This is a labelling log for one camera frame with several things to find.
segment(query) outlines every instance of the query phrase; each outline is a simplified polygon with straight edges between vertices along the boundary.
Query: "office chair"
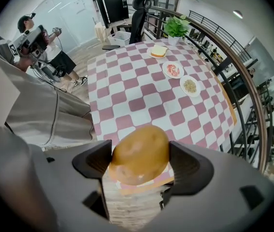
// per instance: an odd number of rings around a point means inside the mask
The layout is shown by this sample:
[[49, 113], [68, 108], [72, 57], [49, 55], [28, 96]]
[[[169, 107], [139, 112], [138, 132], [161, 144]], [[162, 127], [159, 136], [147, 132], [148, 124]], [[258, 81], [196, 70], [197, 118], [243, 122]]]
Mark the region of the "office chair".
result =
[[[151, 8], [151, 0], [133, 0], [132, 6], [136, 10], [132, 16], [131, 25], [122, 25], [117, 28], [124, 28], [125, 31], [130, 31], [129, 44], [137, 43], [142, 41], [142, 28], [146, 18], [147, 11]], [[120, 48], [119, 45], [104, 45], [103, 50], [111, 51], [113, 49]]]

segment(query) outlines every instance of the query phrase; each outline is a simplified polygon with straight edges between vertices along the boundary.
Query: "bread roll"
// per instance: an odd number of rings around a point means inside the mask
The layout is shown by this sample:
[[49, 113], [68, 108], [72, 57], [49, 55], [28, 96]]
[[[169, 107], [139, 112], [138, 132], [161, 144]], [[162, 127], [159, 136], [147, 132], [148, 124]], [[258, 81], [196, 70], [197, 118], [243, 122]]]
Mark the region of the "bread roll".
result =
[[157, 126], [145, 126], [126, 136], [114, 149], [110, 176], [126, 185], [141, 185], [157, 176], [169, 162], [169, 140]]

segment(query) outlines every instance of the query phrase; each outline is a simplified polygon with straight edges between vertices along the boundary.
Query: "table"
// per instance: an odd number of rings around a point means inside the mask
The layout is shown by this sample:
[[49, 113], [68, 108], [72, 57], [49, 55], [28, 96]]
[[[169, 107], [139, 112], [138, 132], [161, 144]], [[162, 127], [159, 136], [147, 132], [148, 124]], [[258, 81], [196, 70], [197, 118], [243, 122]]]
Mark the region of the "table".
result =
[[[146, 51], [159, 44], [168, 47], [165, 58]], [[185, 74], [201, 86], [199, 97], [190, 98], [179, 79], [166, 76], [161, 66], [178, 61]], [[189, 45], [167, 39], [130, 44], [88, 61], [88, 91], [98, 140], [111, 139], [113, 148], [121, 139], [143, 127], [162, 128], [169, 140], [217, 150], [236, 123], [236, 115], [221, 83]], [[163, 173], [140, 186], [116, 181], [122, 194], [137, 193], [174, 180], [168, 164]]]

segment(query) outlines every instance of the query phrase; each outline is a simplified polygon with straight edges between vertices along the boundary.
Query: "food on plate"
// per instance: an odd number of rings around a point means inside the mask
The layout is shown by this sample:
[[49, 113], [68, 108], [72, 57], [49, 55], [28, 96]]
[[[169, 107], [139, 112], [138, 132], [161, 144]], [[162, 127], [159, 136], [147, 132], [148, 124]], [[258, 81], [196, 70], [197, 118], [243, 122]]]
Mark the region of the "food on plate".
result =
[[126, 136], [114, 148], [110, 176], [126, 185], [141, 185], [157, 176], [169, 162], [169, 140], [157, 126], [145, 126]]
[[184, 82], [184, 88], [189, 93], [195, 93], [197, 91], [196, 84], [192, 80], [186, 80]]
[[151, 51], [151, 55], [157, 58], [162, 58], [166, 55], [168, 48], [160, 45], [154, 45]]
[[176, 67], [174, 64], [167, 65], [167, 72], [174, 77], [177, 77], [180, 74], [180, 69]]

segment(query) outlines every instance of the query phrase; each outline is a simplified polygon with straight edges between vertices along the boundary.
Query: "window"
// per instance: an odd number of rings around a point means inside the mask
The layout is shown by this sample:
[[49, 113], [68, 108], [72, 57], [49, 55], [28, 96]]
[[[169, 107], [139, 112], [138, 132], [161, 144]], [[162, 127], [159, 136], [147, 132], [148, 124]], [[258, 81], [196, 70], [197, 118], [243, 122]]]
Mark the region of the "window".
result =
[[152, 0], [152, 6], [176, 11], [179, 0]]

